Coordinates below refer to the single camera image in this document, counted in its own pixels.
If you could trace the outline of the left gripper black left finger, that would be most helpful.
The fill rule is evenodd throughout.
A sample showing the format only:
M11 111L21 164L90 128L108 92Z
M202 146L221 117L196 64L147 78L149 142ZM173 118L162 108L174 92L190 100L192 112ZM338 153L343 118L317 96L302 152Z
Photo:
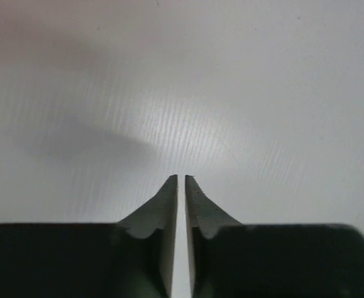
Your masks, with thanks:
M119 222L0 223L0 297L170 297L177 188Z

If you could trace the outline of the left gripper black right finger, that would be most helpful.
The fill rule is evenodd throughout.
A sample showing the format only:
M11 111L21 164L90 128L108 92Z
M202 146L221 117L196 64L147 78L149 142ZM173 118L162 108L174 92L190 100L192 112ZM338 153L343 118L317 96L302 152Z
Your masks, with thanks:
M193 297L364 297L364 236L340 223L244 224L185 177Z

